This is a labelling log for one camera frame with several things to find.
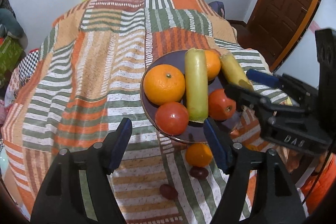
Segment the red tomato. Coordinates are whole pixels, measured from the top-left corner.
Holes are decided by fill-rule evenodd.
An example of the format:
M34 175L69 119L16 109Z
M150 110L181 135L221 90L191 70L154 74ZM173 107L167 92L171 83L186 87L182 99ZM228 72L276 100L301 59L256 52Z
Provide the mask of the red tomato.
M189 113L184 105L169 102L161 105L155 114L155 123L164 133L177 136L182 134L189 122Z
M236 102L228 98L224 89L214 90L209 95L209 116L223 121L232 117L236 111Z

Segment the metal screw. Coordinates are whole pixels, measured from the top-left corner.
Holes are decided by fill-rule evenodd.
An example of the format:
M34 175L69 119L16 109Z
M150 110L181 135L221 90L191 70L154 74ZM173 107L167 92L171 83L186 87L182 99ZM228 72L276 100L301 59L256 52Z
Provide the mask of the metal screw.
M103 146L103 143L102 142L97 142L97 143L94 143L93 144L93 147L95 148L95 149L99 149L99 148L101 148Z
M276 121L277 119L274 117L274 116L272 116L272 117L269 117L268 118L268 123L270 123L270 124L275 124L275 121Z
M235 142L235 143L233 143L233 147L236 148L236 149L241 149L243 147L243 145L239 142Z
M58 153L64 156L66 153L68 153L68 150L66 148L62 148Z
M273 148L270 148L269 150L267 150L267 152L272 156L275 156L277 154L277 152Z

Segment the wooden door frame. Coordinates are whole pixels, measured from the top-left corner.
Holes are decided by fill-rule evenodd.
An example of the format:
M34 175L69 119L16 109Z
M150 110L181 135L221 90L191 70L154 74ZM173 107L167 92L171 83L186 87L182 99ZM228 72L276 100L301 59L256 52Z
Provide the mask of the wooden door frame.
M255 18L255 15L261 5L263 0L257 0L257 3L252 11L252 14L247 22L247 28L249 28L249 26L251 26L252 20ZM278 58L274 61L273 64L271 64L270 66L270 71L275 70L281 63L281 61L288 55L288 53L291 51L291 49L293 48L293 46L298 42L298 40L301 38L301 36L303 35L303 32L306 30L306 28L308 27L308 24L311 22L312 17L315 14L316 8L319 5L319 0L312 0L310 3L310 6L308 8L308 11L306 13L306 15L304 16L301 24L299 25L298 29L296 30L296 32L294 33L293 37L291 38L291 40L289 41L289 43L287 44L287 46L283 49L283 51L280 53L280 55L278 56Z

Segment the patchwork tablecloth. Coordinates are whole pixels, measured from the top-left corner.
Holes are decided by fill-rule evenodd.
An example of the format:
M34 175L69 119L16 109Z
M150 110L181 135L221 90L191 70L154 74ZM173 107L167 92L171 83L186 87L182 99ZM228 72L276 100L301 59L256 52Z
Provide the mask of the patchwork tablecloth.
M244 70L267 72L260 54L241 48L230 24L204 0L88 0L54 22L38 56L30 56L25 60L29 68L21 65L15 74L26 79L25 85L2 128L9 158L6 175L15 181L16 199L26 215L60 149L86 149L128 117L133 135L110 177L126 221L210 222L228 176L211 162L206 180L190 177L186 145L155 130L139 95L142 75L154 60L191 47L231 51ZM255 84L254 89L276 103L287 99L264 85ZM263 142L259 131L258 120L246 109L232 137L265 151L272 145ZM81 178L87 214L95 219L85 173ZM250 182L255 183L253 172ZM178 200L160 195L164 183L177 189ZM241 219L249 216L252 200L250 186Z

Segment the floor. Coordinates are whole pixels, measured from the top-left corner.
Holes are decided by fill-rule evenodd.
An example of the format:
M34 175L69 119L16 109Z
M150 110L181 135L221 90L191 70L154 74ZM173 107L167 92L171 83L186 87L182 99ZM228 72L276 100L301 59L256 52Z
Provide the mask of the floor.
M274 63L275 58L268 50L266 50L263 45L259 43L258 37L252 34L243 25L231 24L231 26L237 30L237 40L239 45L241 45L243 48L252 48L259 51L263 55L269 66Z

